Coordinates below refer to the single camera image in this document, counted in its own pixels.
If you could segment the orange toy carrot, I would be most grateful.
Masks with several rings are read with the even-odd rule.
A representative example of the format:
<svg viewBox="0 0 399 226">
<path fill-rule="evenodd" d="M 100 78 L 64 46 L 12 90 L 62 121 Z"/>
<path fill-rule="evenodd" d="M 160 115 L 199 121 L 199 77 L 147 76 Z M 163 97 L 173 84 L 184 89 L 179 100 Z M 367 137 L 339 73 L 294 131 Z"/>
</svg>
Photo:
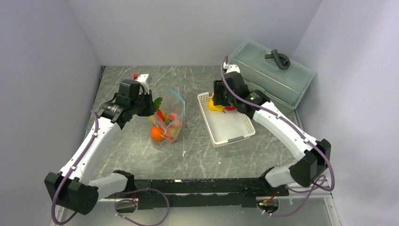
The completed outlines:
<svg viewBox="0 0 399 226">
<path fill-rule="evenodd" d="M 156 107 L 157 111 L 155 113 L 155 115 L 161 119 L 162 122 L 164 122 L 167 126 L 170 124 L 171 120 L 167 118 L 166 114 L 160 110 L 160 105 L 162 103 L 162 97 L 158 97 L 156 98 L 153 103 L 154 106 Z M 166 138 L 167 140 L 169 140 L 170 142 L 173 141 L 172 138 L 172 131 L 170 129 L 164 130 L 164 138 Z"/>
</svg>

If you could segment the white perforated plastic basket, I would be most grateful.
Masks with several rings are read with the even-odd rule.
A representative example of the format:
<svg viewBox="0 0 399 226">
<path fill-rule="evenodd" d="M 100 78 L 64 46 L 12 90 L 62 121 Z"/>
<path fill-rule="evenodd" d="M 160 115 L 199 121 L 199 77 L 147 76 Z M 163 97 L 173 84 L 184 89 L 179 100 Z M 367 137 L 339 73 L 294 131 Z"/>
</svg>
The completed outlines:
<svg viewBox="0 0 399 226">
<path fill-rule="evenodd" d="M 214 148 L 249 139 L 255 134 L 255 128 L 246 115 L 236 110 L 209 110 L 207 104 L 211 96 L 208 92 L 198 94 L 197 99 Z"/>
</svg>

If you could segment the clear zip top bag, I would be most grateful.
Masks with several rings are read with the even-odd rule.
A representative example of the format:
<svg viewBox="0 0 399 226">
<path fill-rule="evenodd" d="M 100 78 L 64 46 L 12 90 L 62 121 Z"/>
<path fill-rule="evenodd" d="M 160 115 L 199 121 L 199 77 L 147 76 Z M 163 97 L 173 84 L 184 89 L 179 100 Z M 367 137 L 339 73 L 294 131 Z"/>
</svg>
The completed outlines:
<svg viewBox="0 0 399 226">
<path fill-rule="evenodd" d="M 150 139 L 156 149 L 174 143 L 182 131 L 185 101 L 173 89 L 154 99 L 156 112 L 150 116 Z"/>
</svg>

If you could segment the orange toy tangerine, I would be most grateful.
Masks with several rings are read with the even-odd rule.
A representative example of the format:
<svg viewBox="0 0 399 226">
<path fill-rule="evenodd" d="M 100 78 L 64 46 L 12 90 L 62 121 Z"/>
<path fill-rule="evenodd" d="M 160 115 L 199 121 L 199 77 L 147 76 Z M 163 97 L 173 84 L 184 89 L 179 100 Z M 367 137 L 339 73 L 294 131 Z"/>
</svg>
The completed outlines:
<svg viewBox="0 0 399 226">
<path fill-rule="evenodd" d="M 152 141 L 161 142 L 164 139 L 164 130 L 158 126 L 153 126 L 150 130 Z"/>
</svg>

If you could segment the pink toy peach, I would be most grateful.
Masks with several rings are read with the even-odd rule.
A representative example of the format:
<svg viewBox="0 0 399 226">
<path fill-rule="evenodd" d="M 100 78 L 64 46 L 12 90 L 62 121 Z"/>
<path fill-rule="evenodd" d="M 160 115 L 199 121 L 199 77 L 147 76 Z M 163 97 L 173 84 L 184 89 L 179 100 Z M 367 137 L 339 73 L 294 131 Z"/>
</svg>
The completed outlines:
<svg viewBox="0 0 399 226">
<path fill-rule="evenodd" d="M 179 128 L 182 125 L 182 117 L 177 113 L 169 113 L 167 118 L 171 120 L 169 126 L 171 128 Z"/>
</svg>

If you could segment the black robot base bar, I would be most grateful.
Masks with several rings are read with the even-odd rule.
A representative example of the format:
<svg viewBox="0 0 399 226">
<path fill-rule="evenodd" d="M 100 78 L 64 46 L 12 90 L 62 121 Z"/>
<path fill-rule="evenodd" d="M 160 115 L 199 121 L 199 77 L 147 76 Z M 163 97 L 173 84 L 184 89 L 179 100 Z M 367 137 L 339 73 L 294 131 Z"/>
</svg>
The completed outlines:
<svg viewBox="0 0 399 226">
<path fill-rule="evenodd" d="M 135 179 L 107 198 L 134 198 L 139 210 L 164 207 L 241 206 L 253 208 L 262 198 L 288 196 L 282 185 L 259 178 Z"/>
</svg>

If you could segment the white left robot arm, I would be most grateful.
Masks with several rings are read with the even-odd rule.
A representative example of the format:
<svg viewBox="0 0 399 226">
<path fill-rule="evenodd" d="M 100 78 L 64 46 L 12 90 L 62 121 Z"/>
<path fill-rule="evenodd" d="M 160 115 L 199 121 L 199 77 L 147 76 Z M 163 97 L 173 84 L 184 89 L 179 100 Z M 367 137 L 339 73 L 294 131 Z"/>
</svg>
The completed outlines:
<svg viewBox="0 0 399 226">
<path fill-rule="evenodd" d="M 93 170 L 112 139 L 119 134 L 133 116 L 151 116 L 156 112 L 149 74 L 126 79 L 112 100 L 103 103 L 94 116 L 94 125 L 73 157 L 58 173 L 48 173 L 45 186 L 52 199 L 52 218 L 56 206 L 82 215 L 88 214 L 97 201 L 119 193 L 128 198 L 134 194 L 134 176 L 118 170 L 106 177 L 93 180 Z"/>
</svg>

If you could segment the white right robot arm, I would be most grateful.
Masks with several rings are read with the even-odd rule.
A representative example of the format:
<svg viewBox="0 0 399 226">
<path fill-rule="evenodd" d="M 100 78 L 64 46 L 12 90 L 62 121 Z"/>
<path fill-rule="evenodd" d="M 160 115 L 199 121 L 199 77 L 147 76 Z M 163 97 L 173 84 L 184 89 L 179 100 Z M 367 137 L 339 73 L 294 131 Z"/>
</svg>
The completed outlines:
<svg viewBox="0 0 399 226">
<path fill-rule="evenodd" d="M 327 169 L 331 144 L 308 135 L 282 114 L 261 91 L 250 91 L 238 72 L 229 72 L 213 82 L 213 102 L 223 107 L 233 106 L 239 113 L 264 126 L 291 152 L 295 162 L 268 169 L 259 189 L 271 195 L 278 186 L 297 183 L 311 186 Z"/>
</svg>

